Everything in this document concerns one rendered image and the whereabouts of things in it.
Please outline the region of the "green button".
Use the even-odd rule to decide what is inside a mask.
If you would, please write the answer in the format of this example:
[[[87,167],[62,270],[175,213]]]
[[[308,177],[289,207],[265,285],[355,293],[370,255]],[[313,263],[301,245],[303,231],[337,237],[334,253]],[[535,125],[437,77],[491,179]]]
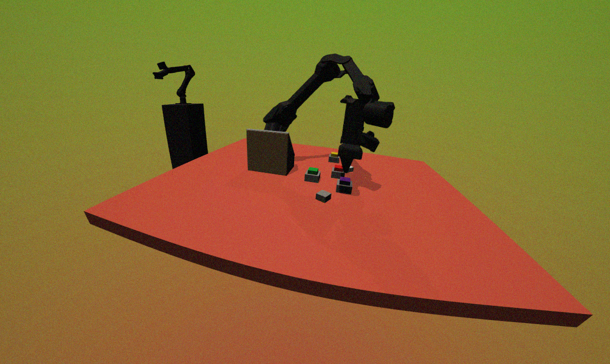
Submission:
[[[318,171],[318,168],[309,167],[305,173],[304,180],[318,184],[319,176],[320,172]]]

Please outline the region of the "red button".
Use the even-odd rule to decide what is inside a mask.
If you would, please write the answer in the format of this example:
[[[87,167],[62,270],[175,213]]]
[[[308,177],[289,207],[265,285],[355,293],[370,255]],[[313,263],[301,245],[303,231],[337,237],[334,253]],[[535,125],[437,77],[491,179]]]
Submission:
[[[344,177],[344,175],[342,165],[335,164],[335,167],[332,168],[331,178],[340,179],[340,176]]]

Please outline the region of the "purple button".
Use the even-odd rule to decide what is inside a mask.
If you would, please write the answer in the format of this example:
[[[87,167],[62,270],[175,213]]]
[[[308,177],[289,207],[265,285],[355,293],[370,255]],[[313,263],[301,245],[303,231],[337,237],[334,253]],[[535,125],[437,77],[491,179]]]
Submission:
[[[352,181],[348,177],[341,177],[337,180],[336,193],[349,194],[352,193]]]

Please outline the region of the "yellow button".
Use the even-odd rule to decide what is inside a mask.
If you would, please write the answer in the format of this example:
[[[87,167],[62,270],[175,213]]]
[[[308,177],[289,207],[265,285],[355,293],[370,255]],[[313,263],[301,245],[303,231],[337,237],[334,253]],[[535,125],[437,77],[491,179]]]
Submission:
[[[329,162],[330,163],[339,163],[339,158],[340,157],[338,156],[338,153],[331,152]]]

